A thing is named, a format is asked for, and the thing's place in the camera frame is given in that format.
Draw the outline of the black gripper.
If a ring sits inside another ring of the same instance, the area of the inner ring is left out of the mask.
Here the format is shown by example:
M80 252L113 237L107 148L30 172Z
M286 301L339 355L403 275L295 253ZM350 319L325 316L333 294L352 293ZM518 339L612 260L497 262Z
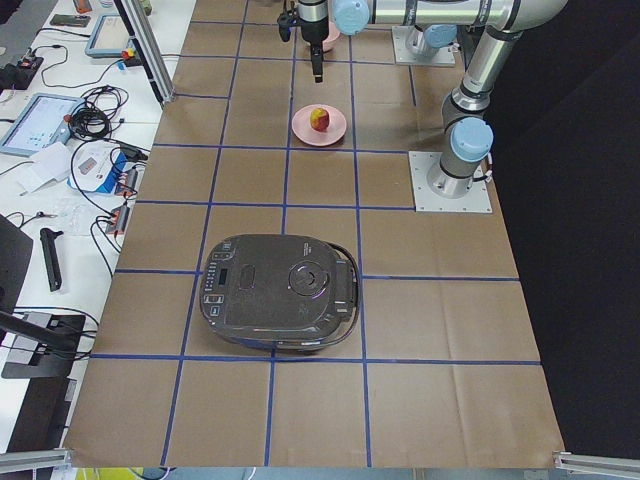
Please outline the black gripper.
M293 28L300 28L310 44L310 60L315 83L323 82L323 41L329 35L328 2L326 0L284 1L277 19L279 35L288 42Z

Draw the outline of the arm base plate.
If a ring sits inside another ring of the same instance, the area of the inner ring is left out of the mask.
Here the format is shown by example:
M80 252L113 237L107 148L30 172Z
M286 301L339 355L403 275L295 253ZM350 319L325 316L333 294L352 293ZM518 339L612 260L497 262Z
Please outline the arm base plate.
M453 67L455 25L394 26L392 40L395 63L430 67Z
M491 214L493 209L480 167L469 178L447 175L440 165L441 152L409 151L415 210L418 213Z

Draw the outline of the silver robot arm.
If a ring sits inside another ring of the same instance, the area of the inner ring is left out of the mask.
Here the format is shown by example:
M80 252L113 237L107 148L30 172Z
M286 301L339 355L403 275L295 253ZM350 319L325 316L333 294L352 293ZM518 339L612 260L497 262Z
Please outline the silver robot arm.
M426 180L435 194L457 199L476 181L474 173L489 157L493 132L483 120L490 94L515 43L566 6L564 1L284 1L277 17L281 40L301 30L310 45L314 80L323 81L323 42L329 23L348 36L366 26L471 26L484 29L460 84L444 99L445 147Z

